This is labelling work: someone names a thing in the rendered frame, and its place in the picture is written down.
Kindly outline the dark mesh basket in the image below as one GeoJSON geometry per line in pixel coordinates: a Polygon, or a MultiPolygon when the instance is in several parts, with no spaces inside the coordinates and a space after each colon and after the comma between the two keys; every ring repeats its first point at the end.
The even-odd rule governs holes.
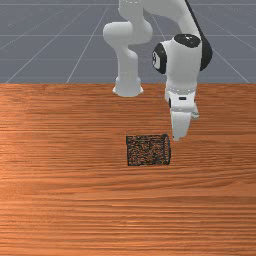
{"type": "Polygon", "coordinates": [[[170,164],[171,147],[167,134],[127,136],[126,146],[129,166],[170,164]]]}

